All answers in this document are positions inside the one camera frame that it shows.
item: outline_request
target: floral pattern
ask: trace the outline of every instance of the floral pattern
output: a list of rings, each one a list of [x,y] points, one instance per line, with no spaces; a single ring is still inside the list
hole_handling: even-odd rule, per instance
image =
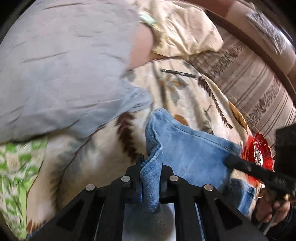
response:
[[[47,138],[0,145],[0,211],[14,235],[26,238],[27,192],[45,157]]]
[[[279,93],[281,87],[280,82],[274,77],[272,84],[270,85],[264,96],[258,101],[257,105],[246,118],[246,121],[250,128],[256,126],[261,119],[261,116],[266,112],[266,109],[272,104]]]

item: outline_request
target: red plastic object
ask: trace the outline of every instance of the red plastic object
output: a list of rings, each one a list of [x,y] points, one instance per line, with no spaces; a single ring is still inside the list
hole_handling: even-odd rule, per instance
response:
[[[256,133],[254,137],[248,138],[247,144],[242,152],[242,158],[273,171],[273,160],[270,147],[267,140],[260,133]],[[251,176],[249,176],[248,180],[250,184],[254,186],[257,186],[257,181],[260,181]]]

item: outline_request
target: finger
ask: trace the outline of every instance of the finger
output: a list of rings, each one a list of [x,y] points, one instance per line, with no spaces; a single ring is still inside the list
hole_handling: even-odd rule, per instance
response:
[[[271,213],[263,220],[264,223],[268,223],[272,218]]]
[[[269,193],[268,192],[266,192],[265,194],[264,194],[264,200],[265,201],[267,201],[267,202],[269,202],[270,201],[270,195],[269,195]]]
[[[290,202],[285,202],[280,208],[279,208],[279,211],[280,212],[283,212],[283,213],[286,213],[290,210]]]
[[[274,209],[278,209],[280,206],[281,205],[278,201],[274,202]]]
[[[257,213],[256,213],[256,219],[259,222],[262,222],[268,217],[268,215],[272,212],[272,205],[270,205],[269,202],[265,201],[265,199],[261,198],[257,205]]]

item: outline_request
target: blue denim jeans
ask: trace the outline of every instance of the blue denim jeans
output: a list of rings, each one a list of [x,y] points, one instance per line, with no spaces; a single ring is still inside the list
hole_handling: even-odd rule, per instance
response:
[[[203,131],[195,131],[172,118],[165,109],[155,110],[146,127],[149,157],[141,165],[144,203],[149,211],[159,206],[159,180],[162,164],[190,184],[212,184],[244,215],[255,195],[246,182],[230,180],[231,169],[224,165],[230,155],[239,155],[241,146]]]

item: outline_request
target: metal bolt head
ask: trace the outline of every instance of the metal bolt head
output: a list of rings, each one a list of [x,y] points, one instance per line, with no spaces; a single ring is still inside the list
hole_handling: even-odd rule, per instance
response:
[[[130,178],[129,176],[123,176],[123,177],[121,178],[121,180],[122,180],[123,182],[125,182],[125,183],[129,182],[130,179],[131,179],[131,178]]]
[[[87,191],[92,191],[92,190],[94,190],[94,188],[95,188],[95,185],[94,185],[94,184],[88,184],[88,185],[86,185],[86,187],[85,187],[85,189],[86,189]]]
[[[204,188],[205,188],[205,190],[207,190],[207,191],[212,191],[214,188],[213,188],[213,186],[211,185],[211,184],[206,184],[205,186],[204,186]]]
[[[179,180],[179,178],[178,178],[177,176],[175,176],[175,175],[172,175],[172,176],[170,176],[170,180],[171,180],[172,182],[176,182],[176,181]]]

